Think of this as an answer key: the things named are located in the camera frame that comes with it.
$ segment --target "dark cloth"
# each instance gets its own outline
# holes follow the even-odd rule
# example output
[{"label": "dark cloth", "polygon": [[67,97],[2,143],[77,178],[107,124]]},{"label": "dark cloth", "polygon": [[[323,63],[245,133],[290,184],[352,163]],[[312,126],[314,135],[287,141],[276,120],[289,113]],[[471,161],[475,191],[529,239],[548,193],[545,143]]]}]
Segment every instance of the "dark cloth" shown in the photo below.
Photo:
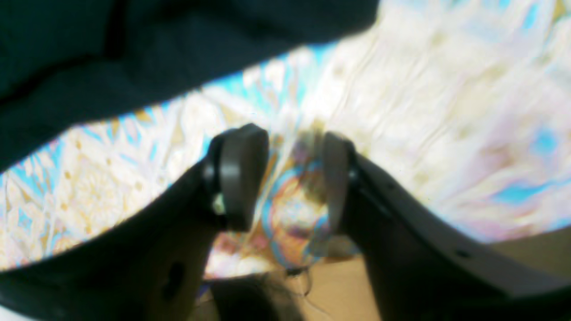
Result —
[{"label": "dark cloth", "polygon": [[378,0],[0,0],[0,172],[72,125],[371,25]]}]

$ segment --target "wire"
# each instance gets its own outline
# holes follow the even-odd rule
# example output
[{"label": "wire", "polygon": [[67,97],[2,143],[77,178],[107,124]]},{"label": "wire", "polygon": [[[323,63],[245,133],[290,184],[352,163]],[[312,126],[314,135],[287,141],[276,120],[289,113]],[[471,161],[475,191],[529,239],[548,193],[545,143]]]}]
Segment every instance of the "wire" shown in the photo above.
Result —
[{"label": "wire", "polygon": [[[309,277],[309,271],[307,272],[307,276],[308,276],[308,282],[310,282],[309,280],[311,280],[311,278]],[[299,287],[300,292],[303,292],[303,285],[301,284],[300,278],[296,277],[296,279],[297,279],[297,286]],[[308,294],[309,294],[309,291],[306,291],[305,295],[303,295],[303,301],[307,304],[307,306],[310,307],[312,310],[318,312],[322,316],[324,316],[327,320],[335,321],[329,313],[327,313],[325,310],[323,310],[322,308],[318,307],[316,304],[311,302],[307,298]]]}]

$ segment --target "screw hole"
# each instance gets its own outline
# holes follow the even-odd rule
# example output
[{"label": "screw hole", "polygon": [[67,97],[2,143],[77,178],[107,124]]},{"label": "screw hole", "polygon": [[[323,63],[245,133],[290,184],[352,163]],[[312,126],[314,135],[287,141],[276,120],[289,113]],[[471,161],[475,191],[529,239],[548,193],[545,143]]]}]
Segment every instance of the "screw hole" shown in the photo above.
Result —
[{"label": "screw hole", "polygon": [[459,257],[463,258],[463,259],[470,259],[472,258],[472,256],[470,255],[470,253],[464,251],[464,250],[456,250],[456,255],[458,255]]},{"label": "screw hole", "polygon": [[172,264],[170,270],[168,271],[167,279],[163,285],[163,299],[171,300],[173,299],[180,288],[182,287],[182,281],[184,279],[184,265],[181,262],[175,262]]}]

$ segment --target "wrinkled sheet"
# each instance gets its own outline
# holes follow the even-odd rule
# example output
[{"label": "wrinkled sheet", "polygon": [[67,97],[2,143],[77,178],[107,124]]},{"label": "wrinkled sheet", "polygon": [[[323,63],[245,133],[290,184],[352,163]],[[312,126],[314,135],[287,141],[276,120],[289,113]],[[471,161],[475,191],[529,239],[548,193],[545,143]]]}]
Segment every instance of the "wrinkled sheet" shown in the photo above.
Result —
[{"label": "wrinkled sheet", "polygon": [[0,268],[85,242],[160,195],[225,129],[271,133],[248,234],[206,278],[316,263],[315,154],[339,131],[484,243],[571,224],[571,1],[386,0],[370,31],[302,47],[137,113],[70,129],[0,175]]}]

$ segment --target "beige surface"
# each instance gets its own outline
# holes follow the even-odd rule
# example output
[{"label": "beige surface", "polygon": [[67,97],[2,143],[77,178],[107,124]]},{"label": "beige surface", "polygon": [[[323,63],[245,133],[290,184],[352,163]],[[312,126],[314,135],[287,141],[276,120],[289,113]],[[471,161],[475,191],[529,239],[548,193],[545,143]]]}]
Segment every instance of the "beige surface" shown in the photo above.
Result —
[{"label": "beige surface", "polygon": [[[308,321],[380,320],[361,259],[315,266],[311,268],[311,278],[313,286],[307,300],[298,299]],[[303,291],[305,277],[289,279],[288,285],[292,291]]]}]

